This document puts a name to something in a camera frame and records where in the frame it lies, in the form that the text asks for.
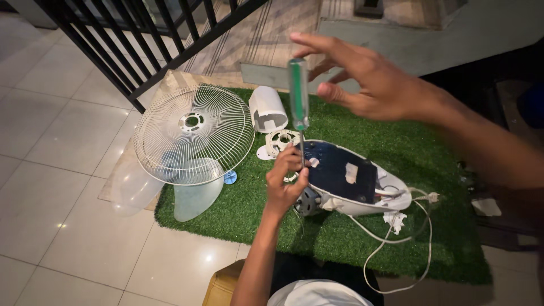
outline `artificial grass mat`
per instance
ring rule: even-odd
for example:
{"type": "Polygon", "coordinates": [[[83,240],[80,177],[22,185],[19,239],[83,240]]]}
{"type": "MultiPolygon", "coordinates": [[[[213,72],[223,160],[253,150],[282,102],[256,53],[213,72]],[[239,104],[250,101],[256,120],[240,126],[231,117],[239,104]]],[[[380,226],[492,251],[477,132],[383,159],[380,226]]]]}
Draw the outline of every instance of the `artificial grass mat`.
{"type": "MultiPolygon", "coordinates": [[[[251,89],[228,89],[246,102],[252,93],[251,89]]],[[[279,94],[290,116],[289,95],[279,94]]],[[[409,121],[384,123],[362,119],[347,109],[311,95],[310,127],[304,136],[357,152],[401,178],[409,187],[439,193],[439,201],[431,208],[432,261],[427,277],[470,284],[492,282],[455,156],[430,129],[409,121]]],[[[264,143],[265,135],[257,133],[249,154],[235,169],[238,180],[232,185],[225,184],[215,203],[192,220],[178,222],[174,219],[174,189],[165,184],[155,209],[158,224],[251,244],[267,198],[265,174],[274,164],[273,160],[263,161],[256,156],[257,149],[264,143]]],[[[429,207],[426,201],[421,203],[429,207]]],[[[390,240],[410,236],[425,218],[414,203],[403,213],[408,215],[403,220],[405,226],[398,236],[391,234],[390,240]]],[[[389,228],[382,213],[356,219],[381,237],[389,228]]],[[[323,212],[300,219],[290,210],[281,224],[277,250],[363,266],[368,255],[379,245],[380,242],[339,212],[323,212]]],[[[412,241],[386,244],[367,266],[381,272],[419,277],[426,267],[428,245],[427,226],[412,241]]]]}

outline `white shirt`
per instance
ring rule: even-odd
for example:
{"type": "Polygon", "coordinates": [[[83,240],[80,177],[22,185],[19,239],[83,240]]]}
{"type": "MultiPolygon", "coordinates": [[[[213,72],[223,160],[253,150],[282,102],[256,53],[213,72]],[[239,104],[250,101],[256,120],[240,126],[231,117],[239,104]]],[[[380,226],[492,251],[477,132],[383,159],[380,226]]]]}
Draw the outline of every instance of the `white shirt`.
{"type": "Polygon", "coordinates": [[[267,306],[373,306],[352,289],[328,279],[298,280],[276,291],[267,306]]]}

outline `white wire fan grille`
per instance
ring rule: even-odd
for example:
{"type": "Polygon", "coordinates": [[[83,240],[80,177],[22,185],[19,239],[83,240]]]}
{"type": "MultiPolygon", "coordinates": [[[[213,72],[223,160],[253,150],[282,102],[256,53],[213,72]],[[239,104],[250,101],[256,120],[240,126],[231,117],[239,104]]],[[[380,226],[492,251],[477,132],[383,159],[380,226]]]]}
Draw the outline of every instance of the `white wire fan grille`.
{"type": "Polygon", "coordinates": [[[179,89],[140,118],[134,149],[142,167],[174,185],[211,182],[236,167],[253,145],[247,104],[211,85],[179,89]]]}

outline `white power cord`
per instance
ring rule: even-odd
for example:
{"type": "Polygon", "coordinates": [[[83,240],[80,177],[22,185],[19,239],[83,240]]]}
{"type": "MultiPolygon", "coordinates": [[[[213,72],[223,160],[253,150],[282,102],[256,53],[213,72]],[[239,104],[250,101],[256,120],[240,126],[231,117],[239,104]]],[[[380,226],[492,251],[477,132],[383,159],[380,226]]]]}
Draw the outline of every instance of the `white power cord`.
{"type": "Polygon", "coordinates": [[[423,223],[421,228],[419,228],[419,230],[414,235],[412,235],[410,237],[400,239],[400,240],[387,240],[387,238],[389,237],[389,234],[391,233],[391,229],[393,228],[394,220],[396,219],[398,212],[393,217],[393,221],[391,222],[391,226],[387,230],[387,234],[385,235],[385,238],[380,238],[380,237],[374,235],[371,231],[369,231],[367,228],[365,228],[361,223],[359,223],[357,220],[355,220],[355,218],[353,216],[348,215],[348,217],[350,217],[357,225],[359,225],[360,228],[362,228],[365,232],[367,232],[372,238],[374,238],[374,239],[376,239],[378,241],[381,241],[380,246],[367,257],[367,260],[364,262],[364,266],[363,266],[364,280],[367,282],[367,285],[372,290],[374,290],[374,291],[376,291],[378,293],[381,293],[381,294],[388,294],[388,293],[394,293],[394,292],[398,292],[398,291],[412,289],[414,286],[416,286],[420,281],[422,281],[425,278],[425,276],[427,275],[427,272],[429,272],[429,267],[431,265],[431,253],[432,253],[432,223],[431,223],[431,218],[429,217],[429,213],[427,213],[427,210],[417,200],[428,200],[429,203],[432,204],[432,203],[438,201],[439,194],[437,194],[436,192],[431,192],[430,194],[427,194],[426,192],[424,192],[424,191],[422,191],[420,189],[416,189],[416,188],[409,188],[409,191],[415,191],[415,192],[419,192],[419,193],[422,193],[422,194],[425,195],[423,197],[414,198],[413,201],[416,202],[416,204],[425,212],[425,215],[426,215],[425,222],[423,223]],[[367,263],[372,258],[372,256],[374,256],[374,254],[376,254],[379,250],[381,250],[381,248],[386,243],[395,244],[395,243],[402,243],[402,242],[412,240],[414,237],[419,235],[419,233],[421,233],[421,231],[424,229],[427,221],[429,222],[429,257],[427,259],[427,267],[425,268],[425,271],[423,272],[423,275],[421,275],[419,280],[417,280],[415,283],[413,283],[412,285],[410,285],[408,287],[394,289],[394,290],[391,290],[391,291],[380,291],[380,290],[377,290],[374,287],[372,287],[370,285],[370,283],[368,282],[367,271],[366,271],[367,263]]]}

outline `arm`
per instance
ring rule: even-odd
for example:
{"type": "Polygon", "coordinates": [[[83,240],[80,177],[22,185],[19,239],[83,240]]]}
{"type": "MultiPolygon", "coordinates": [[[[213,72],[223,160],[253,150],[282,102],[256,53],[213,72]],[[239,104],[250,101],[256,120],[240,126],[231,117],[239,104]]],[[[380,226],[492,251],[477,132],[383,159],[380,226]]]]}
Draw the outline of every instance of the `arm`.
{"type": "Polygon", "coordinates": [[[492,185],[509,189],[544,187],[541,152],[474,113],[444,90],[404,73],[367,48],[304,33],[292,33],[291,39],[303,46],[294,57],[326,55],[310,72],[310,81],[332,67],[343,68],[319,85],[317,93],[326,101],[369,119],[407,119],[433,126],[492,185]],[[348,93],[337,85],[349,78],[359,83],[359,93],[348,93]]]}
{"type": "Polygon", "coordinates": [[[231,306],[258,306],[268,302],[281,219],[308,186],[307,168],[300,171],[295,184],[283,184],[283,177],[288,170],[297,171],[302,168],[300,160],[300,151],[289,144],[276,158],[273,169],[267,173],[268,200],[232,295],[231,306]]]}

